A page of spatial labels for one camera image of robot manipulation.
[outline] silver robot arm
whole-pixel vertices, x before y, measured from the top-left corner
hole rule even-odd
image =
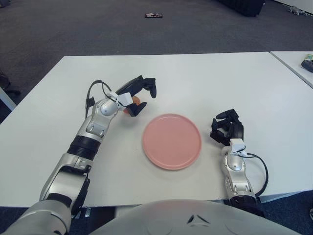
[[[64,235],[69,232],[71,215],[77,214],[84,203],[90,183],[88,173],[111,120],[125,108],[131,116],[138,115],[146,102],[133,104],[132,96],[143,88],[155,98],[155,79],[139,76],[116,93],[111,90],[105,93],[106,98],[93,105],[92,114],[85,119],[67,153],[62,155],[45,183],[40,201],[4,235]]]

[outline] black cable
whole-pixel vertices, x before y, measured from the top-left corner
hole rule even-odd
[[[267,168],[267,166],[266,166],[266,164],[265,164],[265,162],[263,161],[262,158],[260,158],[259,156],[255,155],[255,154],[253,154],[253,153],[247,153],[247,154],[248,154],[248,155],[251,155],[252,157],[244,157],[244,156],[241,156],[241,155],[238,155],[238,156],[239,156],[239,157],[242,157],[242,158],[258,158],[258,159],[263,163],[263,165],[264,165],[264,169],[265,169],[265,173],[266,173],[266,179],[265,179],[265,182],[264,182],[263,187],[261,188],[261,190],[258,191],[258,192],[255,194],[256,197],[259,197],[259,196],[265,191],[265,189],[266,189],[266,187],[267,187],[267,185],[268,185],[268,168]]]
[[[109,96],[105,93],[103,85],[105,85],[105,86],[109,89],[110,92],[112,91],[111,88],[110,88],[105,82],[103,82],[103,81],[101,81],[101,80],[96,80],[96,81],[94,81],[94,82],[90,85],[90,87],[89,87],[89,89],[88,89],[88,92],[87,92],[86,103],[85,103],[85,118],[87,118],[88,109],[89,109],[89,107],[90,107],[90,106],[88,106],[87,103],[88,103],[88,101],[89,101],[91,88],[92,88],[95,84],[99,84],[99,83],[101,83],[101,85],[102,85],[102,91],[103,91],[104,95],[105,95],[108,99],[110,99],[110,100],[112,100],[113,102],[115,102],[115,100],[113,100],[111,97],[109,97]]]

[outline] white tabletop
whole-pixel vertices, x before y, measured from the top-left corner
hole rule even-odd
[[[307,54],[313,54],[313,51],[271,51],[271,54],[313,88],[313,72],[301,66]]]
[[[247,151],[262,157],[264,195],[312,189],[313,90],[267,52],[64,57],[0,125],[0,206],[30,206],[84,120],[93,80],[113,89],[142,74],[155,77],[157,97],[137,117],[119,113],[94,159],[85,206],[135,205],[162,199],[226,198],[221,144],[210,139],[212,118],[234,108]],[[92,90],[98,100],[100,87]],[[153,165],[141,146],[150,120],[164,113],[191,119],[202,138],[199,158],[179,171]],[[265,179],[247,160],[255,191]]]

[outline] pink plate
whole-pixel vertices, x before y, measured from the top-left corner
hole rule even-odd
[[[189,119],[177,114],[163,114],[146,126],[142,144],[147,157],[154,164],[164,169],[178,170],[198,158],[201,137]]]

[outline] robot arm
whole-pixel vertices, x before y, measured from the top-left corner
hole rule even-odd
[[[244,126],[238,120],[234,109],[227,110],[213,119],[210,137],[225,145],[222,149],[222,172],[225,176],[225,188],[229,204],[233,207],[264,217],[258,209],[258,197],[246,176],[247,157],[244,144]]]
[[[88,173],[93,159],[105,137],[111,120],[117,112],[127,108],[137,116],[145,107],[133,104],[132,96],[149,90],[157,94],[154,78],[142,76],[125,84],[116,93],[110,91],[106,98],[96,102],[88,116],[45,183],[40,201],[29,208],[4,234],[59,234],[69,232],[71,215],[82,207],[90,183]]]

